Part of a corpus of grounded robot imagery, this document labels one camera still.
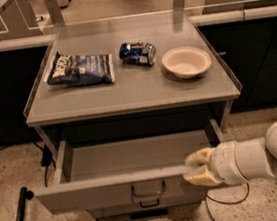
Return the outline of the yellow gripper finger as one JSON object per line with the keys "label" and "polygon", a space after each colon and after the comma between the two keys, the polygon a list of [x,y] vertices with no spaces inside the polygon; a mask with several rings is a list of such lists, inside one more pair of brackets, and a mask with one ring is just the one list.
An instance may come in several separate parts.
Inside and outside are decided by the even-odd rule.
{"label": "yellow gripper finger", "polygon": [[197,186],[217,186],[222,183],[221,179],[214,176],[207,165],[199,166],[183,175],[183,178],[190,184]]}
{"label": "yellow gripper finger", "polygon": [[193,152],[189,156],[187,156],[187,158],[185,159],[185,164],[188,166],[208,165],[213,152],[214,148],[206,147],[204,149],[199,149],[198,151]]}

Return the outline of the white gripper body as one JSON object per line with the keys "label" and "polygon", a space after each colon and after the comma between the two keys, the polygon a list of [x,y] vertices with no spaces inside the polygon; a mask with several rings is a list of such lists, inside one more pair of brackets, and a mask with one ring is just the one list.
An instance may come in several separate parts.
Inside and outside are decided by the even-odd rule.
{"label": "white gripper body", "polygon": [[247,181],[236,162],[236,142],[222,142],[213,148],[210,170],[220,183],[233,186]]}

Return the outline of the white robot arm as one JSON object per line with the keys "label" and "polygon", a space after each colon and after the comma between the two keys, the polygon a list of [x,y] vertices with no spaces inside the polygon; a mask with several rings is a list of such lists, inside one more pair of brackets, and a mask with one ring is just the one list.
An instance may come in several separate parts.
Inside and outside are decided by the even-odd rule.
{"label": "white robot arm", "polygon": [[261,138],[222,142],[191,153],[183,178],[206,187],[248,183],[251,179],[277,180],[277,122]]}

